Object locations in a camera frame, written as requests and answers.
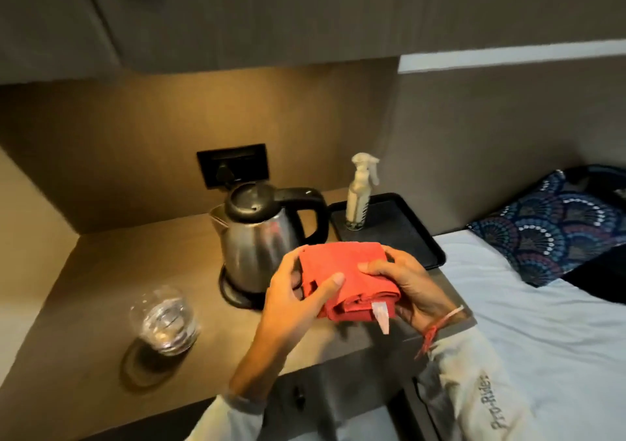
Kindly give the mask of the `white bed sheet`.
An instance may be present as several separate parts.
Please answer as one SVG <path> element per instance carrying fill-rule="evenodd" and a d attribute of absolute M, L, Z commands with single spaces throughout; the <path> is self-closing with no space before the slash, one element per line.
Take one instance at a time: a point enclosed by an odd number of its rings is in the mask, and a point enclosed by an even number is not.
<path fill-rule="evenodd" d="M 471 231 L 435 240 L 545 439 L 626 441 L 626 306 L 563 279 L 532 287 Z"/>

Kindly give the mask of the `person's right hand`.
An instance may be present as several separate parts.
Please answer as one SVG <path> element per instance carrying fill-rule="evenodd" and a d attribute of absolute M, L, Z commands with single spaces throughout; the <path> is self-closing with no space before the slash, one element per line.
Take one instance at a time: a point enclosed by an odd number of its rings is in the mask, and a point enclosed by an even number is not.
<path fill-rule="evenodd" d="M 409 253 L 389 246 L 383 246 L 383 249 L 386 258 L 375 261 L 390 261 L 397 264 L 395 285 L 401 292 L 401 299 L 396 304 L 396 313 L 416 331 L 420 334 L 425 333 L 430 324 L 459 306 L 445 294 L 425 268 Z M 464 310 L 450 319 L 446 326 L 460 323 L 468 318 Z"/>

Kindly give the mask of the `blue patterned pillow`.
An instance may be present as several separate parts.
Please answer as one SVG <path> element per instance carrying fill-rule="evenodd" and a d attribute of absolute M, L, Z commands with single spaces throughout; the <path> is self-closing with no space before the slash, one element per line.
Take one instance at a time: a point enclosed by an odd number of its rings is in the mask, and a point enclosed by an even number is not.
<path fill-rule="evenodd" d="M 553 171 L 468 229 L 544 287 L 626 244 L 626 169 Z"/>

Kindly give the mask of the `grey overhead cabinet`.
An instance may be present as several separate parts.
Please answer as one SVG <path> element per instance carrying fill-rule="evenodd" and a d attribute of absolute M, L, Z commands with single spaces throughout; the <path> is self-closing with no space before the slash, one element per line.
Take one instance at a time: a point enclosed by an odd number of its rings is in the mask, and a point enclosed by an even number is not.
<path fill-rule="evenodd" d="M 626 39 L 626 0 L 0 0 L 0 85 Z"/>

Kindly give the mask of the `black plastic tray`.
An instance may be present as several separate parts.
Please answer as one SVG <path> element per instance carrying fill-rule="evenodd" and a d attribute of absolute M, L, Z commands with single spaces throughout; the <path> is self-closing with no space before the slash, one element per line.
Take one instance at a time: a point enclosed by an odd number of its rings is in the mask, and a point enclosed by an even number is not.
<path fill-rule="evenodd" d="M 373 195 L 362 229 L 345 223 L 347 202 L 329 205 L 330 222 L 339 241 L 378 242 L 412 255 L 427 271 L 446 263 L 446 254 L 405 200 L 394 192 Z"/>

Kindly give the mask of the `red cloth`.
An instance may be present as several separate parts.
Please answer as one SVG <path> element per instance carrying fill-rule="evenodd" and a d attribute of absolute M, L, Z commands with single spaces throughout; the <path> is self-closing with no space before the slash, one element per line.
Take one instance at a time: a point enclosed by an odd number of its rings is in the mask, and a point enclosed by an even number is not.
<path fill-rule="evenodd" d="M 333 242 L 305 247 L 299 254 L 304 298 L 335 273 L 344 275 L 342 286 L 324 303 L 317 318 L 334 323 L 375 321 L 382 334 L 388 335 L 401 292 L 390 279 L 358 269 L 360 263 L 384 259 L 386 253 L 377 242 Z"/>

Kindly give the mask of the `black power plug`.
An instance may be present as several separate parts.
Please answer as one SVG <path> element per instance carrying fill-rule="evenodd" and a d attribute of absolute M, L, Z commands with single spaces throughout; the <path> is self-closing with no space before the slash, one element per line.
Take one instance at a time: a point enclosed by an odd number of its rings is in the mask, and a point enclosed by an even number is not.
<path fill-rule="evenodd" d="M 222 161 L 218 165 L 215 173 L 215 180 L 218 187 L 223 187 L 227 191 L 232 190 L 237 185 L 237 178 L 229 165 Z"/>

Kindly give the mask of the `grey drawer unit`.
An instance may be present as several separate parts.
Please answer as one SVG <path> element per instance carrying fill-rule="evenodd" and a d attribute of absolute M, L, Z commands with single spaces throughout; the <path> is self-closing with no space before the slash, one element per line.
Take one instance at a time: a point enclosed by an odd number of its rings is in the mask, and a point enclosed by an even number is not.
<path fill-rule="evenodd" d="M 268 400 L 259 441 L 287 441 L 316 432 L 336 441 L 336 429 L 377 408 L 390 414 L 404 441 L 440 441 L 418 395 L 426 366 L 414 360 L 421 337 L 377 336 L 370 348 L 281 375 Z"/>

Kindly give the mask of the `white spray bottle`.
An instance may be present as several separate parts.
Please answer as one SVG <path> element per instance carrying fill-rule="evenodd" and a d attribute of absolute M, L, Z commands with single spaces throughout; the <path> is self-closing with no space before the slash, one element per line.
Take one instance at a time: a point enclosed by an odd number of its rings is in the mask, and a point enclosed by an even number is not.
<path fill-rule="evenodd" d="M 365 152 L 355 154 L 351 160 L 356 170 L 348 188 L 346 227 L 350 231 L 359 231 L 365 224 L 372 186 L 380 184 L 380 160 Z"/>

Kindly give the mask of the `black wall socket panel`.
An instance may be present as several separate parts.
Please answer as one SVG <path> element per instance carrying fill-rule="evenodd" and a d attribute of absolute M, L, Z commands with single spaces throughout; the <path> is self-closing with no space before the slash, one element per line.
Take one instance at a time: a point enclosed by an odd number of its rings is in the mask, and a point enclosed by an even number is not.
<path fill-rule="evenodd" d="M 268 181 L 270 178 L 267 147 L 265 144 L 253 144 L 229 147 L 196 153 L 200 172 L 207 189 L 218 187 L 215 173 L 220 162 L 226 162 L 237 178 L 237 185 Z"/>

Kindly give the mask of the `clear drinking glass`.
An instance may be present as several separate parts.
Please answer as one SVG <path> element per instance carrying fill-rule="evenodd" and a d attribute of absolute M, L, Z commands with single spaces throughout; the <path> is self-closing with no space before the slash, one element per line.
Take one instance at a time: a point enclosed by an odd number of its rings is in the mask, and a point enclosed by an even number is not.
<path fill-rule="evenodd" d="M 129 310 L 137 337 L 164 357 L 190 350 L 200 334 L 195 313 L 175 287 L 160 286 L 138 297 Z"/>

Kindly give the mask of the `black kettle base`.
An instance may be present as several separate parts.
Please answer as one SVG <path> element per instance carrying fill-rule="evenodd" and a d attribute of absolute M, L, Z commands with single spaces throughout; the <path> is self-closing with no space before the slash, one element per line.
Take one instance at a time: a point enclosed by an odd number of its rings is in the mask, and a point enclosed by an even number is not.
<path fill-rule="evenodd" d="M 244 273 L 232 277 L 223 264 L 219 277 L 218 288 L 222 298 L 234 308 L 261 312 L 265 306 L 270 276 L 267 274 L 251 275 Z"/>

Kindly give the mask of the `steel electric kettle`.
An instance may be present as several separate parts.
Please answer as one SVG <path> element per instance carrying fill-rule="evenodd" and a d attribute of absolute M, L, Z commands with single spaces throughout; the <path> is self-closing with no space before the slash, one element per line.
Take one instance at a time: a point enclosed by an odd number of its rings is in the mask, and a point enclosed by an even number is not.
<path fill-rule="evenodd" d="M 265 182 L 232 189 L 210 217 L 230 284 L 251 294 L 267 291 L 287 253 L 324 244 L 330 224 L 327 204 L 317 189 L 279 189 Z"/>

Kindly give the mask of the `person's left forearm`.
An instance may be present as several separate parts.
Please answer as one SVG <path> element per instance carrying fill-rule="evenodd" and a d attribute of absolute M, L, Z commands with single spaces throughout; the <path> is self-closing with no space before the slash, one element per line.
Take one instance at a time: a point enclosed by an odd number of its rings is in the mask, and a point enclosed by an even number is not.
<path fill-rule="evenodd" d="M 208 406 L 185 441 L 257 441 L 287 354 L 283 344 L 255 340 L 226 390 Z"/>

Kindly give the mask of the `person's right forearm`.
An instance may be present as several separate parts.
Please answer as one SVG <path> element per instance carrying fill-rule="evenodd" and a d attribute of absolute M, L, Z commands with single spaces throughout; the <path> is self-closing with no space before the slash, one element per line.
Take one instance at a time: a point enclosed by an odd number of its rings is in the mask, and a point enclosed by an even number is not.
<path fill-rule="evenodd" d="M 440 329 L 423 357 L 436 365 L 466 441 L 546 440 L 474 317 Z"/>

